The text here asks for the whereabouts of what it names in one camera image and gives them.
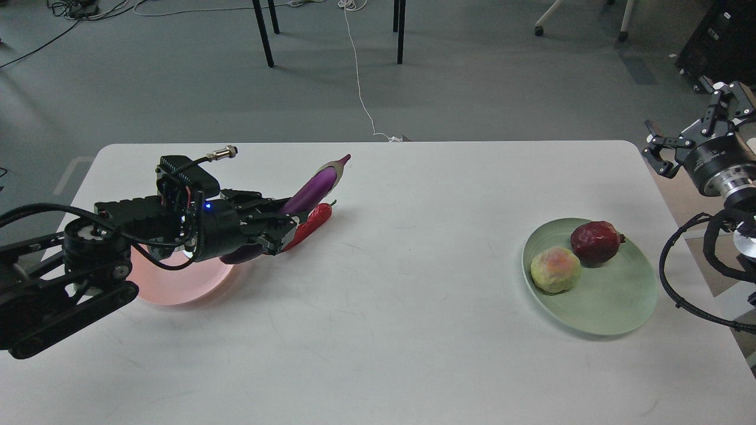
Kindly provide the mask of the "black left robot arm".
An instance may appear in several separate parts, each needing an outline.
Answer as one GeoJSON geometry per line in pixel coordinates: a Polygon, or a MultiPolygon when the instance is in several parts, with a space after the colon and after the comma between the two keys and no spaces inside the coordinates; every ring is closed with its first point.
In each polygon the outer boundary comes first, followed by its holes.
{"type": "Polygon", "coordinates": [[[228,256],[240,248],[276,255],[307,220],[287,199],[222,190],[205,162],[232,158],[229,146],[198,159],[162,156],[157,193],[98,202],[93,211],[29,204],[2,214],[2,226],[32,215],[74,215],[62,231],[2,247],[2,350],[27,359],[129,304],[132,253],[168,271],[228,256]]]}

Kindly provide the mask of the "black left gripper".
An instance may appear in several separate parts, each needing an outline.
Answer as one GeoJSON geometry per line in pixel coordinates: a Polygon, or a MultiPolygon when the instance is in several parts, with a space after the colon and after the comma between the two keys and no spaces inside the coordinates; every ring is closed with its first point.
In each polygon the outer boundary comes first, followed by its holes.
{"type": "Polygon", "coordinates": [[[238,248],[243,257],[276,255],[294,240],[299,217],[276,216],[290,197],[276,199],[241,190],[221,190],[220,197],[223,200],[201,202],[194,261],[220,257],[238,248]],[[240,226],[239,219],[247,221],[240,226]],[[242,246],[243,235],[246,244],[242,246]]]}

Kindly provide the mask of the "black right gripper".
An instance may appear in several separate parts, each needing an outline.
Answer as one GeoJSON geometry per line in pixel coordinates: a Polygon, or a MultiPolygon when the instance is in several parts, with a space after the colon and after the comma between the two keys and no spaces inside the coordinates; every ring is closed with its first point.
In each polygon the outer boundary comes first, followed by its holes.
{"type": "Polygon", "coordinates": [[[705,197],[753,197],[754,152],[736,132],[754,123],[754,92],[740,81],[719,81],[707,92],[710,99],[697,133],[692,123],[677,137],[667,137],[656,122],[646,119],[650,135],[641,155],[665,178],[685,169],[705,197]]]}

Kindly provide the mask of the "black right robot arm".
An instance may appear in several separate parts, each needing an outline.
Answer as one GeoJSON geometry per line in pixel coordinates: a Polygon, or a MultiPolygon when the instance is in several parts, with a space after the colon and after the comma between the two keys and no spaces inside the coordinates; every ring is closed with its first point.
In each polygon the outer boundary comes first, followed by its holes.
{"type": "Polygon", "coordinates": [[[719,81],[708,89],[711,97],[701,119],[678,136],[664,136],[653,121],[642,156],[654,172],[673,178],[685,170],[705,197],[720,197],[724,207],[715,214],[699,213],[665,243],[659,258],[662,288],[675,306],[704,320],[754,334],[754,325],[720,318],[688,302],[670,285],[665,274],[667,256],[689,229],[706,225],[702,253],[721,275],[754,283],[755,156],[740,135],[741,126],[754,123],[754,94],[740,81],[719,81]]]}

